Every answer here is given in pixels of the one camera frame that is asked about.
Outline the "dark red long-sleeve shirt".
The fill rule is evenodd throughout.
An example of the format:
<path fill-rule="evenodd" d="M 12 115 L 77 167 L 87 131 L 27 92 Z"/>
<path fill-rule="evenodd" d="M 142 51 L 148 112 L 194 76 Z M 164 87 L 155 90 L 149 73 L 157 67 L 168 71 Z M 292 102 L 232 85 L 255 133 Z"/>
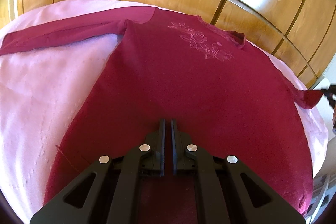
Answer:
<path fill-rule="evenodd" d="M 59 146 L 50 201 L 101 155 L 123 156 L 162 118 L 217 157 L 235 155 L 306 213 L 313 163 L 298 108 L 322 97 L 299 90 L 245 35 L 198 16 L 123 7 L 5 36 L 1 54 L 122 36 Z"/>

